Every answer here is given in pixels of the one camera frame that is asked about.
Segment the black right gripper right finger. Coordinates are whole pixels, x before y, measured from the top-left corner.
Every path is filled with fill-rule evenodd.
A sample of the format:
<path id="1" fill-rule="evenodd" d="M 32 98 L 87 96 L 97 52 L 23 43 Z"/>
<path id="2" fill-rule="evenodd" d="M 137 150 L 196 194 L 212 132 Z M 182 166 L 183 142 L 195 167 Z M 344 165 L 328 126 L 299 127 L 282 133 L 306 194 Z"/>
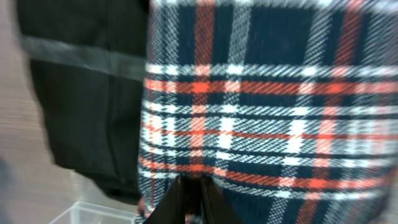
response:
<path id="1" fill-rule="evenodd" d="M 221 190 L 206 177 L 200 178 L 201 216 L 204 224 L 242 224 Z"/>

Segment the red plaid shirt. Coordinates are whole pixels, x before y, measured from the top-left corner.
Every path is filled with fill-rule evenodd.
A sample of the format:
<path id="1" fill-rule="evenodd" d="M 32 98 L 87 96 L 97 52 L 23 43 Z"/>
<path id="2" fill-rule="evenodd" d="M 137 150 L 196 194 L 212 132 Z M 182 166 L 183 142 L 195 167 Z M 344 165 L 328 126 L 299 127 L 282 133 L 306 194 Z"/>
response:
<path id="1" fill-rule="evenodd" d="M 151 1 L 137 223 L 377 223 L 397 172 L 396 1 Z"/>

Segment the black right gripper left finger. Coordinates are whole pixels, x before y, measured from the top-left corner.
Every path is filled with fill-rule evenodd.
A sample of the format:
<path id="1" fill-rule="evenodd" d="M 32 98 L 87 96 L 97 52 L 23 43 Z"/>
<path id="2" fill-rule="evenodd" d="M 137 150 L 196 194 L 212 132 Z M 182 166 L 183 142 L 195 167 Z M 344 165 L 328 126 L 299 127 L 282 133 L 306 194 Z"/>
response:
<path id="1" fill-rule="evenodd" d="M 144 224 L 184 224 L 184 200 L 185 181 L 178 176 Z"/>

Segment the black garment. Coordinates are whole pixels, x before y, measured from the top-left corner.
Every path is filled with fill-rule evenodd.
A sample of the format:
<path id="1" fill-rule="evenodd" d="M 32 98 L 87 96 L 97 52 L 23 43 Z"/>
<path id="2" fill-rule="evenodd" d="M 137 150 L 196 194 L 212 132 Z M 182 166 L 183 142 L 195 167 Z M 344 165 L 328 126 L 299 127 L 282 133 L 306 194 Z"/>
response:
<path id="1" fill-rule="evenodd" d="M 136 205 L 149 2 L 17 0 L 53 162 Z"/>

